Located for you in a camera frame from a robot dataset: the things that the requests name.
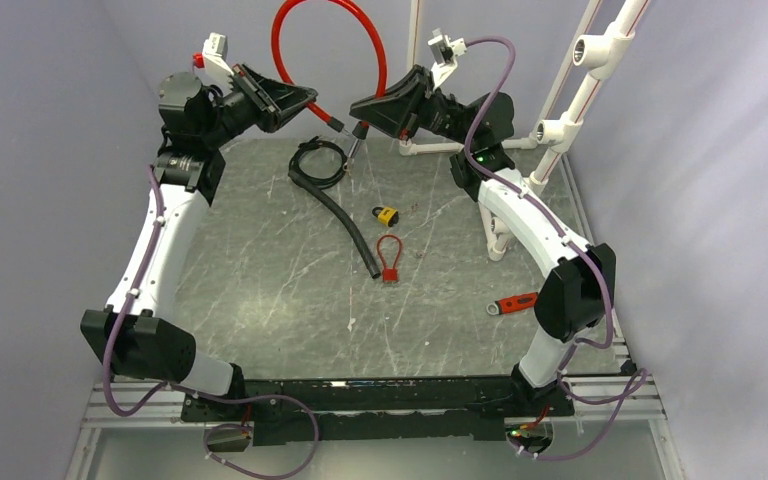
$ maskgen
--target lavender wall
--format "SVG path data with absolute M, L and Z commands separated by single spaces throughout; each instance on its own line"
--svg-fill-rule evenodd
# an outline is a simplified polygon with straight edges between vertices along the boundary
M 0 479 L 62 478 L 126 264 L 155 101 L 94 0 L 0 0 Z
M 691 479 L 768 478 L 768 2 L 736 5 L 652 2 L 571 151 Z

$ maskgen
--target coiled black cable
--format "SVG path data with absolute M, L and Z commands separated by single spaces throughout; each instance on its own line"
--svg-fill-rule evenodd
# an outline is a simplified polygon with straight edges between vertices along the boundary
M 305 153 L 323 147 L 330 148 L 340 154 L 342 165 L 340 165 L 337 173 L 328 178 L 312 177 L 304 173 L 299 167 L 301 158 Z M 347 161 L 348 159 L 342 148 L 332 142 L 319 140 L 319 137 L 313 137 L 310 141 L 299 144 L 299 150 L 293 155 L 293 158 L 290 159 L 288 175 L 293 183 L 313 195 L 313 198 L 319 200 L 320 203 L 328 208 L 328 210 L 331 210 L 331 213 L 333 213 L 334 216 L 337 217 L 337 220 L 343 224 L 343 227 L 346 228 L 346 231 L 349 232 L 349 235 L 352 237 L 352 241 L 355 243 L 358 253 L 360 253 L 360 258 L 363 259 L 363 263 L 366 265 L 366 270 L 373 279 L 376 279 L 381 276 L 381 270 L 378 268 L 378 263 L 375 262 L 375 257 L 372 255 L 372 251 L 369 250 L 369 246 L 366 244 L 363 234 L 360 233 L 360 230 L 357 228 L 357 225 L 355 225 L 355 222 L 352 221 L 351 217 L 349 217 L 349 214 L 337 205 L 337 202 L 332 200 L 331 197 L 322 191 L 333 187 L 341 178 L 343 178 L 346 174 L 345 166 Z
M 302 157 L 304 157 L 305 154 L 314 150 L 319 150 L 320 148 L 328 148 L 330 150 L 334 150 L 337 152 L 337 154 L 340 155 L 340 168 L 337 169 L 337 172 L 334 173 L 334 175 L 331 175 L 328 178 L 319 178 L 308 175 L 304 172 L 304 170 L 302 170 L 300 166 Z M 320 190 L 327 190 L 334 185 L 337 185 L 337 183 L 343 179 L 343 176 L 346 174 L 346 165 L 348 164 L 348 161 L 349 159 L 346 156 L 346 153 L 343 152 L 343 149 L 340 148 L 339 145 L 334 142 L 320 140 L 319 137 L 313 137 L 307 142 L 299 144 L 299 149 L 296 151 L 296 154 L 293 155 L 293 158 L 290 159 L 290 171 L 296 172 L 300 177 L 303 177 L 316 188 Z

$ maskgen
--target marble surface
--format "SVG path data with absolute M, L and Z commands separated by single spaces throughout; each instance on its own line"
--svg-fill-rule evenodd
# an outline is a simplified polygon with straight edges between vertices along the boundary
M 484 308 L 539 290 L 542 277 L 519 244 L 502 262 L 487 258 L 477 205 L 452 181 L 449 154 L 402 157 L 395 141 L 371 139 L 351 175 L 327 190 L 373 251 L 384 233 L 404 241 L 400 282 L 383 284 L 336 218 L 287 177 L 298 142 L 243 140 L 225 151 L 225 174 L 176 298 L 176 322 L 199 349 L 239 364 L 247 378 L 509 373 L 536 319 L 530 310 L 491 317 Z M 524 172 L 542 156 L 509 153 Z M 319 150 L 302 168 L 327 176 L 337 165 L 335 154 Z M 560 172 L 543 199 L 580 231 Z M 378 205 L 398 208 L 399 223 L 378 223 Z M 383 250 L 392 259 L 394 244 Z M 611 351 L 580 348 L 569 369 L 617 366 Z

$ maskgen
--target pvc pipe fitting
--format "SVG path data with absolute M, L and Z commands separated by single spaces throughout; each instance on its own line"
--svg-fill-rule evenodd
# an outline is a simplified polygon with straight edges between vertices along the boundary
M 604 35 L 582 35 L 575 42 L 572 63 L 576 67 L 599 68 L 611 56 L 611 39 Z
M 541 145 L 561 143 L 564 141 L 564 122 L 561 120 L 541 120 L 540 124 L 537 125 L 535 136 L 537 143 Z
M 578 37 L 572 63 L 589 68 L 589 74 L 596 80 L 605 80 L 614 73 L 633 38 L 634 32 L 626 36 L 619 31 L 616 22 L 611 22 L 604 35 Z
M 537 172 L 531 172 L 531 175 L 525 179 L 525 183 L 535 195 L 540 195 L 543 193 L 543 189 L 546 188 L 546 183 L 549 182 L 549 179 L 547 178 L 545 182 L 541 182 L 540 179 L 534 175 L 535 173 Z
M 490 219 L 490 231 L 495 234 L 510 233 L 511 229 L 499 217 Z
M 575 140 L 582 123 L 570 120 L 569 111 L 562 113 L 558 120 L 542 120 L 537 126 L 538 141 L 551 145 L 551 149 L 556 152 L 566 152 Z

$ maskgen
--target red tube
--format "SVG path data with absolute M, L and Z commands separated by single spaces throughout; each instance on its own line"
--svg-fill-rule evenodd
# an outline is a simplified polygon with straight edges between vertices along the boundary
M 287 68 L 284 66 L 284 60 L 281 58 L 281 25 L 284 23 L 284 18 L 287 17 L 287 13 L 293 9 L 296 5 L 304 2 L 305 0 L 287 0 L 278 9 L 278 13 L 275 15 L 275 20 L 272 22 L 272 58 L 275 61 L 275 68 L 278 69 L 278 75 L 281 76 L 281 80 L 286 83 L 293 84 L 293 80 L 290 78 L 290 74 L 287 73 Z M 349 11 L 366 29 L 366 33 L 369 34 L 369 38 L 372 40 L 372 46 L 375 48 L 375 56 L 378 57 L 378 86 L 375 90 L 376 96 L 384 95 L 384 91 L 387 89 L 387 57 L 384 54 L 384 44 L 381 43 L 381 37 L 378 36 L 378 31 L 375 30 L 375 25 L 369 20 L 369 17 L 363 13 L 363 10 L 355 5 L 351 0 L 328 0 L 331 3 L 345 8 Z M 323 110 L 316 103 L 307 104 L 307 108 L 314 113 L 317 117 L 321 118 L 323 122 L 329 123 L 331 121 L 331 115 Z

